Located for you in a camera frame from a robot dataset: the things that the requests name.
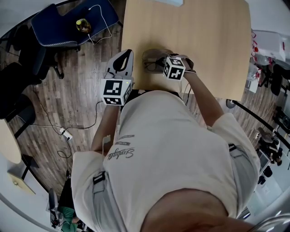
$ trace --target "wooden floor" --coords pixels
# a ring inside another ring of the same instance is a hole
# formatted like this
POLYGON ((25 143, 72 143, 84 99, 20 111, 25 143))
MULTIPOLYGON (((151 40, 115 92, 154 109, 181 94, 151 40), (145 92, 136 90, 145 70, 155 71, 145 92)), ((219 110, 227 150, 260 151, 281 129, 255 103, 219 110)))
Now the wooden floor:
MULTIPOLYGON (((111 0, 111 2, 120 21, 123 22, 126 0, 111 0)), ((65 14, 78 3, 79 1, 76 1, 60 6, 59 11, 65 14)), ((96 103, 100 101, 98 92, 100 79, 105 72, 107 61, 121 49, 122 30, 120 26, 115 25, 110 29, 113 34, 110 39, 104 39, 95 46, 91 43, 85 43, 78 53, 71 50, 58 54, 60 67, 65 74, 63 80, 59 80, 54 70, 50 69, 43 83, 34 87, 53 125, 86 127, 95 122, 95 107, 96 103)), ((108 35, 109 33, 105 31, 98 37, 108 35)), ((18 54, 13 48, 10 51, 18 54)), ((17 56, 0 50, 1 69, 11 62, 17 61, 17 56)), ((50 125, 47 115, 32 91, 32 87, 26 88, 24 94, 31 99, 35 107, 35 124, 50 125)), ((256 94, 245 90, 242 98, 242 104, 263 117, 267 122, 271 121, 275 101, 276 97, 270 89, 264 87, 259 88, 256 94)), ((219 102, 225 111, 230 111, 225 106, 225 100, 219 99, 219 102)), ((204 126, 194 95, 190 95, 188 106, 200 124, 204 126)), ((68 143, 73 153, 89 149, 104 108, 103 103, 97 106, 97 123, 91 129, 69 129, 73 139, 68 143)), ((239 107, 235 107, 231 112, 255 144, 255 126, 259 127, 260 123, 239 107)), ((10 122, 13 131, 17 131, 20 125, 22 123, 17 117, 10 122)), ((44 186, 48 189, 54 188, 60 194, 66 178, 67 163, 65 159, 58 156, 57 151, 61 150, 67 156, 71 154, 65 139, 57 135, 52 127, 29 126, 17 141, 22 153, 33 156, 38 163, 39 169, 34 169, 34 171, 44 186)), ((71 170, 72 162, 72 158, 69 158, 69 170, 71 170)))

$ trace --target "round table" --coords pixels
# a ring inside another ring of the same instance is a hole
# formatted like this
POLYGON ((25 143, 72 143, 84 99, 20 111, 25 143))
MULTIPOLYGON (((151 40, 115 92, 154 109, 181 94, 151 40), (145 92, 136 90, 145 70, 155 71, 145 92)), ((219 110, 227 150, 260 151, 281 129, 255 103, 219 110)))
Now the round table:
POLYGON ((0 153, 12 163, 21 161, 20 148, 5 119, 0 120, 0 153))

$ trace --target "chair caster wheel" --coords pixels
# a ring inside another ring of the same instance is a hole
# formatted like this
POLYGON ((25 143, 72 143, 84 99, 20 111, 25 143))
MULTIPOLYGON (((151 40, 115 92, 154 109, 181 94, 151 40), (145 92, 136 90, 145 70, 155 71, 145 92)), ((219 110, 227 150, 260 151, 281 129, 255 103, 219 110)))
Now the chair caster wheel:
POLYGON ((233 103, 232 100, 230 100, 230 99, 227 99, 227 101, 226 101, 226 105, 227 105, 227 107, 228 107, 229 109, 232 109, 232 108, 234 108, 234 107, 236 106, 236 104, 233 103))

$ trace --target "neck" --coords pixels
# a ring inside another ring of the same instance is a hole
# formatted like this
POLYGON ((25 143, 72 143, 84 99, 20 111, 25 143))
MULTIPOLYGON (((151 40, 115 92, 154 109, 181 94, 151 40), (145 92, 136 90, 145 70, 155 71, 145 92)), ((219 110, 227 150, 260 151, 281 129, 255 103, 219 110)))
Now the neck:
POLYGON ((199 224, 204 215, 208 218, 227 217, 228 214, 221 201, 210 193, 195 189, 177 190, 163 196, 150 209, 141 231, 175 231, 174 227, 199 224))

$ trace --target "forearm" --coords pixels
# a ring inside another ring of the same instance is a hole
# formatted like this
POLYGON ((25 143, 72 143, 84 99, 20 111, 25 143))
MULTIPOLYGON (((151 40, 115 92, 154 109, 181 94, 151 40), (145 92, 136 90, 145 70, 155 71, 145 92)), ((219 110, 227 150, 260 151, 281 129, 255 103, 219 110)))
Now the forearm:
POLYGON ((110 135, 111 141, 104 144, 104 155, 108 153, 114 142, 115 130, 117 125, 118 113, 120 108, 118 106, 107 106, 105 108, 101 123, 96 131, 92 141, 91 150, 102 152, 103 138, 110 135))
POLYGON ((184 77, 194 92, 196 102, 206 125, 213 126, 214 122, 224 114, 221 106, 195 73, 187 72, 184 74, 184 77))

